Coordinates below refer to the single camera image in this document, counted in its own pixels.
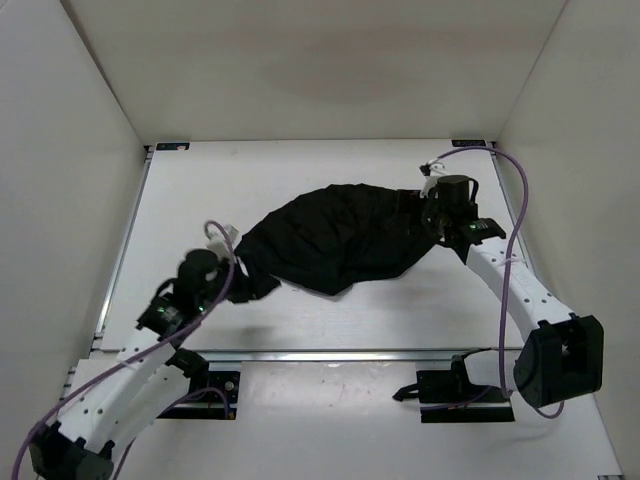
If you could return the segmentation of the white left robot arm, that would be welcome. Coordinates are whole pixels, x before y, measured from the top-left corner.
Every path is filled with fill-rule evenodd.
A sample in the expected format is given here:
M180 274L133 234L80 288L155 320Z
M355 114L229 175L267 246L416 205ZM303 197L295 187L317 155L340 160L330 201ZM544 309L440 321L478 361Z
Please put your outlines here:
M108 479L114 459L167 409L208 389L206 360L184 341L228 296L234 257L188 252L156 290L105 371L39 420L21 451L42 479Z

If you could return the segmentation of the black pleated skirt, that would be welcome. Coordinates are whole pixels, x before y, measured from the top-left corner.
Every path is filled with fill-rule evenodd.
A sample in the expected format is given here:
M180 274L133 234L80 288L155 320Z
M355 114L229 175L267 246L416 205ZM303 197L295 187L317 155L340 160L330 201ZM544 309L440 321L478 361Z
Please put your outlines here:
M416 190L329 185L297 196L244 234L235 255L250 299L282 281L325 296L356 283L395 279L436 244Z

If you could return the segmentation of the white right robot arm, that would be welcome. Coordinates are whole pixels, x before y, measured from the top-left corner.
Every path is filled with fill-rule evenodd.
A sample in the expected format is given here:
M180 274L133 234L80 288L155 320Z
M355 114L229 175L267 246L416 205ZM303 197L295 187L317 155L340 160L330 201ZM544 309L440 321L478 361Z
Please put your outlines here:
M518 352L498 346L456 355L433 386L417 383L416 397L447 392L456 408L483 390L499 388L540 409L597 392L603 379L602 324L550 293L514 254L499 224L479 216L478 190L478 182L466 175L427 176L423 223L496 295L501 319L514 321L524 345Z

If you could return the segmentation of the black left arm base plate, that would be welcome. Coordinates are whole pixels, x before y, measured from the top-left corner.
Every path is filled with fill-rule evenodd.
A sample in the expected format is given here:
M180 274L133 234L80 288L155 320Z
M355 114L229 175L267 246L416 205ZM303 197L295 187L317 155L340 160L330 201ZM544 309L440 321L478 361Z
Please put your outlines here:
M239 364L210 363L206 374L190 381L186 397L159 419L232 421L237 417Z

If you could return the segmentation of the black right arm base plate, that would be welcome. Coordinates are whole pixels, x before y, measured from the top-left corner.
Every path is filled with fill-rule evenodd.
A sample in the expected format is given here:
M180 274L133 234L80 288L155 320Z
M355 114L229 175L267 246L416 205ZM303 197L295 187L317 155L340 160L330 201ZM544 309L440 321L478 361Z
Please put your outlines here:
M511 423L511 401L498 387L463 381L451 370L416 372L422 424Z

